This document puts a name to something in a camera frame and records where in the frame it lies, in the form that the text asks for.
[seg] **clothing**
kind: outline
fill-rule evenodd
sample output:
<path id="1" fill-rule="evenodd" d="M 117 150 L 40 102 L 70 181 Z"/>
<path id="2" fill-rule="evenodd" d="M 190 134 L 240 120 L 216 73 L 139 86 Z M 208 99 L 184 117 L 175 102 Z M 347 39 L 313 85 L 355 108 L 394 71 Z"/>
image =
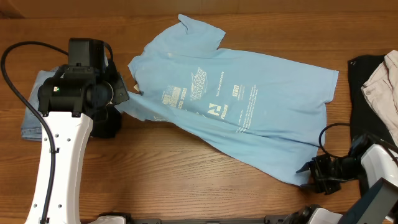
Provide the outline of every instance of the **clothing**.
<path id="1" fill-rule="evenodd" d="M 58 70 L 54 68 L 50 72 L 40 71 L 37 74 L 36 81 L 33 84 L 33 89 L 30 93 L 29 103 L 37 110 L 39 107 L 39 99 L 37 98 L 37 92 L 43 82 L 50 77 L 53 77 L 55 72 Z M 21 126 L 21 135 L 25 140 L 41 141 L 42 140 L 42 125 L 40 121 L 33 115 L 28 108 L 25 108 L 24 121 Z"/>
<path id="2" fill-rule="evenodd" d="M 362 135 L 363 130 L 366 130 L 394 144 L 386 125 L 368 105 L 361 90 L 363 84 L 383 61 L 384 55 L 363 55 L 348 61 L 348 83 L 352 103 L 349 123 L 352 139 Z"/>
<path id="3" fill-rule="evenodd" d="M 398 51 L 384 57 L 362 89 L 365 100 L 387 126 L 398 144 Z"/>
<path id="4" fill-rule="evenodd" d="M 129 64 L 141 95 L 118 109 L 175 123 L 281 181 L 306 183 L 309 172 L 295 171 L 317 154 L 338 72 L 217 49 L 224 31 L 178 18 Z"/>

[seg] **wood grain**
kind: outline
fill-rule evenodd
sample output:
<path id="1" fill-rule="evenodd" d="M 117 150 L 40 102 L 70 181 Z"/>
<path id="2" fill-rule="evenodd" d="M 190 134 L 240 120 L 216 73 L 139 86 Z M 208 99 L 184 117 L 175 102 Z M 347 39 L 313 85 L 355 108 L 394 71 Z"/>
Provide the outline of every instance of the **wood grain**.
<path id="1" fill-rule="evenodd" d="M 275 13 L 193 16 L 226 31 L 221 47 L 250 50 L 339 70 L 328 122 L 348 122 L 351 105 L 346 61 L 362 54 L 398 49 L 395 12 Z M 178 22 L 175 16 L 91 19 L 0 20 L 0 52 L 23 40 L 67 49 L 70 37 L 107 41 L 130 90 L 127 64 L 157 34 Z M 65 63 L 49 49 L 28 46 L 7 58 L 7 71 L 28 97 L 39 70 Z M 0 223 L 23 223 L 34 193 L 40 143 L 21 140 L 24 106 L 0 80 Z M 134 218 L 233 218 L 287 214 L 318 203 L 347 211 L 359 199 L 357 182 L 333 195 L 313 194 L 218 152 L 173 124 L 123 117 L 115 139 L 90 139 L 80 194 L 82 219 L 101 212 L 131 212 Z M 343 155 L 348 128 L 327 132 L 326 147 Z"/>

